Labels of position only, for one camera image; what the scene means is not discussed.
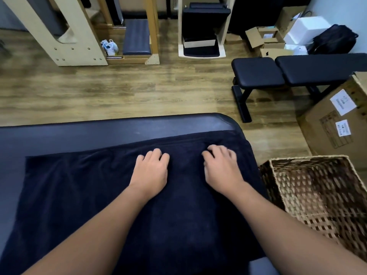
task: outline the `person's left hand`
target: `person's left hand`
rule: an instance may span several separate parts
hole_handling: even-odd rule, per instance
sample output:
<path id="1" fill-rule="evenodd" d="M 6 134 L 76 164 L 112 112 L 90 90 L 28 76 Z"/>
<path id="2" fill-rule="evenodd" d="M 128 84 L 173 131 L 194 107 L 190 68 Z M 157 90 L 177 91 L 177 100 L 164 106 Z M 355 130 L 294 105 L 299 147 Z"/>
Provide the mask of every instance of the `person's left hand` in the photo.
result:
<path id="1" fill-rule="evenodd" d="M 144 197 L 150 200 L 167 184 L 169 161 L 170 156 L 167 153 L 162 155 L 159 148 L 149 151 L 145 156 L 139 155 L 129 187 L 141 191 Z"/>

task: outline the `forearm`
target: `forearm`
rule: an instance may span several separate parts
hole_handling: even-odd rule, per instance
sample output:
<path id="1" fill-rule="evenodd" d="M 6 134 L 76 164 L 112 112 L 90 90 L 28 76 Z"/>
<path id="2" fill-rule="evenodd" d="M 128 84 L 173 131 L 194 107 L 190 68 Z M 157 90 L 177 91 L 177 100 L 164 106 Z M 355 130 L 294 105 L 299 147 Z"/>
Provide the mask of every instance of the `forearm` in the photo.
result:
<path id="1" fill-rule="evenodd" d="M 249 184 L 228 198 L 282 274 L 367 274 L 367 263 L 274 206 Z"/>
<path id="2" fill-rule="evenodd" d="M 127 187 L 24 274 L 111 274 L 135 218 L 148 200 Z"/>

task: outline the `hand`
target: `hand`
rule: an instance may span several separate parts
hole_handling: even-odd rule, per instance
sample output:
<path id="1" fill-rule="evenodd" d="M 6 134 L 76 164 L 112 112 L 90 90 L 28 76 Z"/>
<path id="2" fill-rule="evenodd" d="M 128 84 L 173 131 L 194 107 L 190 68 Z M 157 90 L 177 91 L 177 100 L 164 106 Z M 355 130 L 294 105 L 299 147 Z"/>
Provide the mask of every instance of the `hand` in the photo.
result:
<path id="1" fill-rule="evenodd" d="M 149 151 L 145 156 L 139 155 L 129 187 L 141 191 L 143 196 L 150 200 L 167 184 L 169 161 L 170 156 L 167 153 L 162 155 L 159 148 Z"/>
<path id="2" fill-rule="evenodd" d="M 206 182 L 217 192 L 227 198 L 235 193 L 240 184 L 244 183 L 237 165 L 236 153 L 225 146 L 211 145 L 203 151 L 204 173 Z"/>

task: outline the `person's right hand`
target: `person's right hand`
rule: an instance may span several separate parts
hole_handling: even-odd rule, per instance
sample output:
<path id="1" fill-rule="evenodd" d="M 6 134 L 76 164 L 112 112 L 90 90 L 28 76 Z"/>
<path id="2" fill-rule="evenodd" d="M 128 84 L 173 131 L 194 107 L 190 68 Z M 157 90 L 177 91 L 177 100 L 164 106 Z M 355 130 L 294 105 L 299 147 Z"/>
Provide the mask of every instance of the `person's right hand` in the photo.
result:
<path id="1" fill-rule="evenodd" d="M 217 192 L 228 198 L 244 183 L 237 165 L 236 153 L 225 146 L 210 145 L 203 151 L 206 182 Z"/>

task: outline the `pair of shoes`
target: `pair of shoes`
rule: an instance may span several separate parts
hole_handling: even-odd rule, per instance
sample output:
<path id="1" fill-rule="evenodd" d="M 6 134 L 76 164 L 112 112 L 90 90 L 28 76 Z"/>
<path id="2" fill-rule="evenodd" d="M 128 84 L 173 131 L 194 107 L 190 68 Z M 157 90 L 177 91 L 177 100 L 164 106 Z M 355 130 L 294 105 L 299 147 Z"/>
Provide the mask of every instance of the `pair of shoes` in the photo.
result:
<path id="1" fill-rule="evenodd" d="M 117 55 L 117 53 L 119 52 L 119 48 L 117 47 L 117 44 L 113 42 L 113 40 L 110 40 L 110 42 L 108 42 L 107 40 L 102 40 L 101 45 L 108 56 Z"/>

